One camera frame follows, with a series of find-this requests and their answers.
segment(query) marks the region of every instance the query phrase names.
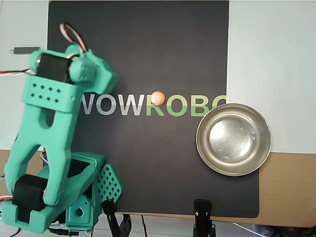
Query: table surface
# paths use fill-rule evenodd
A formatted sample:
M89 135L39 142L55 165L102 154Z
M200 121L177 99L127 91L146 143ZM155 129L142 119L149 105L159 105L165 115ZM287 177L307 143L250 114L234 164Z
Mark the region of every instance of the table surface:
M9 151L0 150L0 170ZM42 162L39 153L31 160L28 172L36 173ZM316 224L316 155L271 153L260 168L260 211L257 218L213 217L216 221L259 225L312 227ZM7 194L4 180L0 180L0 194ZM194 218L188 215L155 216Z

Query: metal bowl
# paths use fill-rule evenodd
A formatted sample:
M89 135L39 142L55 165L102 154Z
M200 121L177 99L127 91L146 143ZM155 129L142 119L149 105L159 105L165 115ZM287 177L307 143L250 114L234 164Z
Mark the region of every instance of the metal bowl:
M197 128L197 150L218 173L241 176L258 169L271 148L269 127L254 109L225 104L208 112Z

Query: orange ball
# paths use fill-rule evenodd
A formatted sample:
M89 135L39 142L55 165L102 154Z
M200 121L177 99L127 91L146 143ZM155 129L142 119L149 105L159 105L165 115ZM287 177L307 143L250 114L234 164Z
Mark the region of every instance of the orange ball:
M153 105L161 106L166 100L165 95L161 91L155 91L152 93L151 101Z

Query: white wall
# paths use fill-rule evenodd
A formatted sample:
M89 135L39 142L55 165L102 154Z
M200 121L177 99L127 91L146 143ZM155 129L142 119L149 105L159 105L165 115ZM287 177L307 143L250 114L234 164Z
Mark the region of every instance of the white wall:
M14 55L10 50L31 46L47 48L47 23L48 1L2 2L0 71L29 68L28 55ZM19 130L25 77L0 77L0 149L10 149Z
M230 1L227 102L266 119L272 152L316 154L316 1Z

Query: robotic arm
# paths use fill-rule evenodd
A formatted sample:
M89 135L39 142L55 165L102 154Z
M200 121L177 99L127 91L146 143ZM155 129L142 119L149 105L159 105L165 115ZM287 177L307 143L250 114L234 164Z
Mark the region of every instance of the robotic arm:
M36 74L27 75L23 121L4 168L6 186L13 198L2 205L3 222L38 234L66 209L72 229L90 230L101 214L101 201L112 196L117 200L121 193L113 168L104 166L104 156L71 153L70 149L82 94L109 93L118 77L86 47L71 25L61 24L60 29L74 44L65 53L32 53L30 69ZM48 110L55 111L51 127L47 125ZM49 166L36 176L28 175L28 162L39 146L45 147ZM109 170L117 180L115 184L106 180ZM106 188L115 188L116 193Z

